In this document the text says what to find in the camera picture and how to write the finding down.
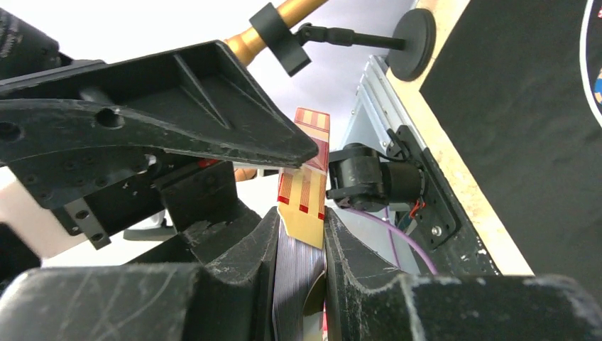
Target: purple cable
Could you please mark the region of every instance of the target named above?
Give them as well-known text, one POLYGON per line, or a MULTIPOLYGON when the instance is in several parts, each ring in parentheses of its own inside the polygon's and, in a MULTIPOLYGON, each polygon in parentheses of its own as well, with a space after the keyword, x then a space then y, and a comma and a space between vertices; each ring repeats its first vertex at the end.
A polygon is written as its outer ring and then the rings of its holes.
POLYGON ((346 211, 349 211, 351 213, 355 213, 357 215, 360 215, 366 219, 372 220, 373 222, 378 222, 381 225, 384 225, 385 227, 387 227, 387 229, 393 233, 395 233, 396 235, 398 235, 401 239, 405 240, 410 247, 412 247, 412 249, 414 249, 414 251, 416 251, 416 253, 418 254, 418 256, 420 256, 420 258, 422 258, 422 260, 424 261, 424 263, 427 265, 427 268, 429 268, 429 270, 431 271, 431 273, 433 275, 437 275, 439 272, 437 271, 437 267, 435 267, 435 265, 433 264, 432 260, 429 258, 429 255, 422 249, 422 247, 420 247, 420 245, 418 245, 414 239, 410 238, 410 236, 408 236, 407 234, 403 233, 402 231, 400 231, 399 229, 397 229, 396 227, 394 227, 389 221, 384 221, 381 219, 378 219, 377 217, 370 215, 366 212, 362 212, 362 211, 358 211, 358 210, 353 210, 351 208, 346 209, 346 211))
MULTIPOLYGON (((389 222, 389 207, 385 207, 385 219, 389 222)), ((399 264, 399 258, 397 257, 397 249, 395 248, 395 242, 393 241, 393 233, 391 230, 388 230, 389 240, 391 241, 391 249, 393 249, 393 256, 395 257, 395 264, 397 267, 401 269, 401 264, 399 264)))

